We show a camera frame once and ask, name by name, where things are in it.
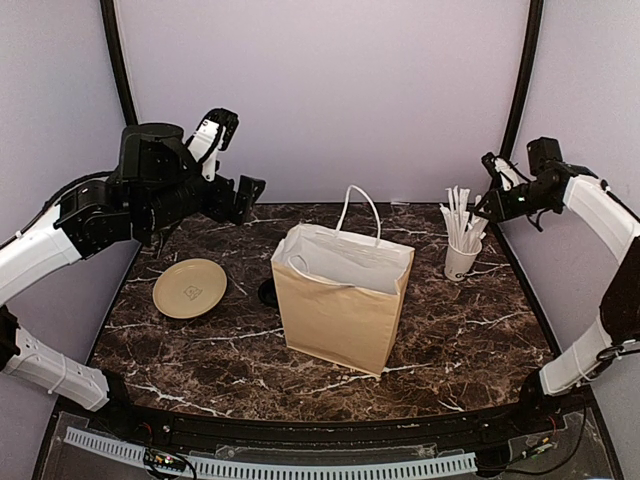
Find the stack of black cup lids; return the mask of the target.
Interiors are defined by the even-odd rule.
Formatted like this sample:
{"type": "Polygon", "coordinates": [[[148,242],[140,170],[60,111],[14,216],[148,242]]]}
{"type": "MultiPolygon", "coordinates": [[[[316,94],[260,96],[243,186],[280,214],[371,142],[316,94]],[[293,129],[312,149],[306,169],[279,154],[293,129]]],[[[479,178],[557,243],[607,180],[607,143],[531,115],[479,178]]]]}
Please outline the stack of black cup lids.
{"type": "Polygon", "coordinates": [[[269,307],[277,308],[278,301],[273,278],[265,280],[258,289],[258,297],[260,301],[269,307]]]}

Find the white cup holding straws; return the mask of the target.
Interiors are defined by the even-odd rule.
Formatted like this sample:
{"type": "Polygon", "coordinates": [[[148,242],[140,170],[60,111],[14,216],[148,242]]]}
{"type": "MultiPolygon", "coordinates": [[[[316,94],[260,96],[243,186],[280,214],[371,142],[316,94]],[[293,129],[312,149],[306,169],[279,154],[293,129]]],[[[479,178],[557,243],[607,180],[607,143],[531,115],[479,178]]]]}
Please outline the white cup holding straws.
{"type": "Polygon", "coordinates": [[[454,282],[462,281],[470,272],[481,250],[481,240],[474,240],[470,246],[466,247],[456,247],[449,243],[444,264],[445,277],[454,282]]]}

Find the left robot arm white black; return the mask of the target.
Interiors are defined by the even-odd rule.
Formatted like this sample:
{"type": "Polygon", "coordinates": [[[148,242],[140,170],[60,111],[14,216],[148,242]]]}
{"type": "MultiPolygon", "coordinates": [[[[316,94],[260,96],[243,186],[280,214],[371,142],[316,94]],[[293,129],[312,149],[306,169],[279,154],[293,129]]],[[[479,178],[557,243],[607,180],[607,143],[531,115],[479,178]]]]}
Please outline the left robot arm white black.
{"type": "MultiPolygon", "coordinates": [[[[182,221],[202,214],[216,222],[247,222],[266,183],[219,175],[217,156],[239,126],[236,113],[210,110],[195,132],[145,123],[126,127],[112,171],[82,176],[56,192],[27,226],[1,246],[1,301],[7,303],[50,274],[110,246],[136,240],[164,244],[182,221]]],[[[82,365],[43,344],[1,308],[1,371],[101,411],[120,436],[141,427],[120,375],[82,365]]]]}

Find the brown paper bag white handles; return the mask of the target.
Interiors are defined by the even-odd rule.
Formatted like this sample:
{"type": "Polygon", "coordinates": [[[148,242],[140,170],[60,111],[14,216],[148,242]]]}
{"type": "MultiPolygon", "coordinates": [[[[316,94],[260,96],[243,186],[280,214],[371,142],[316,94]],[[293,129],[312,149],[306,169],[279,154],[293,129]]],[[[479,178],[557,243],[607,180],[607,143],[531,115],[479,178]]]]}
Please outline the brown paper bag white handles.
{"type": "Polygon", "coordinates": [[[415,250],[335,227],[301,223],[271,268],[288,348],[380,376],[399,327],[415,250]]]}

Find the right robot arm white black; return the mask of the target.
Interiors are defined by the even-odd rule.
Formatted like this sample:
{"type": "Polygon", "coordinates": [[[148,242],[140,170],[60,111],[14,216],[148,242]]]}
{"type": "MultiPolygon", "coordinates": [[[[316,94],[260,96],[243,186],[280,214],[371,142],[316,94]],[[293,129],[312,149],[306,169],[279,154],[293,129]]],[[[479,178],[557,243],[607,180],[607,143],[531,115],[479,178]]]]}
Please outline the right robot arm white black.
{"type": "Polygon", "coordinates": [[[563,159],[558,140],[540,137],[527,145],[530,174],[493,153],[482,158],[492,187],[474,212],[493,224],[569,212],[603,246],[608,285],[593,322],[563,353],[529,375],[510,413],[521,434],[534,432],[549,416],[549,401],[595,380],[612,364],[639,351],[639,217],[613,192],[608,182],[585,166],[563,159]]]}

